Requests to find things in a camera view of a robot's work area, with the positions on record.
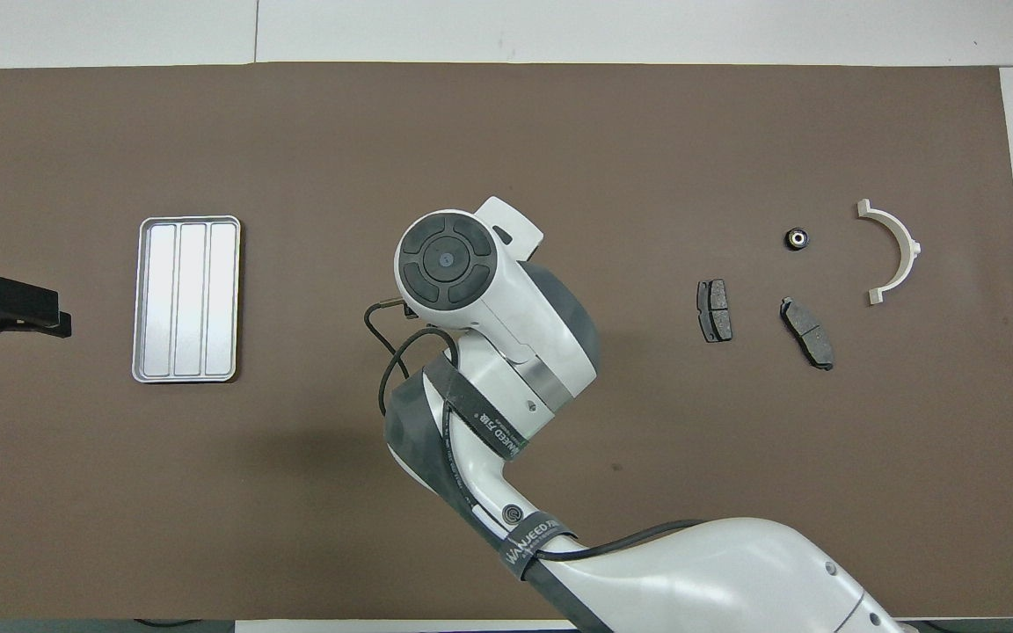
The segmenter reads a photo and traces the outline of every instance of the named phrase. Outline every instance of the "round button panel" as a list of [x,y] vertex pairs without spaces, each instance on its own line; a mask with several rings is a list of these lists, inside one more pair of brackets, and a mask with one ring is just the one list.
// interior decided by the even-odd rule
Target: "round button panel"
[[481,297],[496,263],[493,237],[481,222],[466,213],[437,213],[405,233],[397,268],[417,302],[448,311]]

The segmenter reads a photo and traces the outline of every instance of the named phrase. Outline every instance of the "white end effector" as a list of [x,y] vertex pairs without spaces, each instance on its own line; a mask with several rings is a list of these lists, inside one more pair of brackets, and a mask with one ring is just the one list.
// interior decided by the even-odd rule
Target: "white end effector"
[[588,313],[547,269],[522,261],[540,241],[497,197],[474,216],[431,213],[402,236],[394,273],[406,304],[468,332],[458,366],[439,357],[394,389],[386,442],[398,463],[582,632],[901,632],[853,577],[785,526],[686,522],[652,541],[586,549],[503,480],[503,462],[599,370]]

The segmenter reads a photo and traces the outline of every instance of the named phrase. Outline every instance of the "small round wheel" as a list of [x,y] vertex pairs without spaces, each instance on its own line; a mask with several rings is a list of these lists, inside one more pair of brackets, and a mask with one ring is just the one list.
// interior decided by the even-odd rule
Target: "small round wheel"
[[807,237],[807,231],[795,227],[791,231],[784,233],[784,244],[792,250],[803,250],[807,248],[807,242],[810,239]]

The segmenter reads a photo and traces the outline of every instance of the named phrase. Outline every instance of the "black strap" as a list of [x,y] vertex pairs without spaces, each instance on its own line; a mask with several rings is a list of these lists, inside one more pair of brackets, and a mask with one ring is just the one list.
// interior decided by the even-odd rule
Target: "black strap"
[[508,422],[495,405],[479,393],[475,385],[459,373],[447,358],[436,357],[425,366],[424,375],[443,396],[446,405],[450,405],[468,428],[503,460],[515,460],[530,444],[530,440],[518,432],[515,425]]
[[514,530],[510,531],[506,538],[503,538],[502,545],[498,546],[498,555],[502,558],[503,564],[511,569],[519,580],[523,579],[530,561],[534,560],[535,554],[552,537],[559,537],[562,534],[573,534],[557,521],[557,517],[550,512],[531,513],[526,517]]

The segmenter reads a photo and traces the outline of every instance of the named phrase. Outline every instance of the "black wire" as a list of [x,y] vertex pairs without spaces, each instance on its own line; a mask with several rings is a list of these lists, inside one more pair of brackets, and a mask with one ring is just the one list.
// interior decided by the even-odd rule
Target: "black wire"
[[[403,304],[405,304],[405,302],[400,297],[379,301],[367,308],[366,314],[363,315],[363,321],[366,323],[366,329],[369,329],[370,333],[377,336],[377,340],[382,341],[382,344],[385,345],[386,349],[390,350],[390,353],[397,353],[397,349],[393,349],[393,344],[390,343],[390,340],[383,336],[382,332],[379,332],[378,329],[374,327],[374,323],[370,320],[370,316],[382,308],[393,308],[395,305]],[[397,366],[398,368],[401,368],[401,373],[404,374],[406,378],[409,377],[409,368],[405,368],[404,361],[397,361]]]
[[136,622],[144,626],[153,626],[156,629],[173,629],[176,626],[185,626],[186,624],[193,624],[193,622],[202,622],[201,620],[180,620],[177,622],[152,622],[150,620],[140,620],[136,618]]
[[390,364],[386,365],[385,373],[382,374],[382,384],[377,386],[377,406],[382,410],[382,414],[385,414],[385,385],[389,383],[390,376],[393,374],[393,369],[397,367],[397,364],[401,363],[401,354],[409,348],[413,341],[421,336],[440,336],[448,344],[448,351],[451,352],[451,364],[455,368],[459,368],[459,348],[456,347],[456,339],[451,337],[450,333],[434,327],[421,328],[413,332],[413,335],[407,337],[405,342],[401,343],[401,347],[394,349],[393,358],[390,359]]
[[542,558],[544,561],[579,561],[580,558],[592,558],[593,556],[601,556],[602,554],[615,552],[615,550],[630,548],[631,545],[642,543],[643,541],[648,540],[648,538],[658,537],[659,534],[673,532],[673,530],[693,528],[693,526],[703,523],[706,522],[701,520],[672,521],[656,525],[655,528],[639,530],[639,532],[631,534],[629,537],[617,538],[616,541],[612,541],[611,543],[597,545],[596,548],[576,550],[576,552],[546,552],[546,550],[539,550],[535,556]]

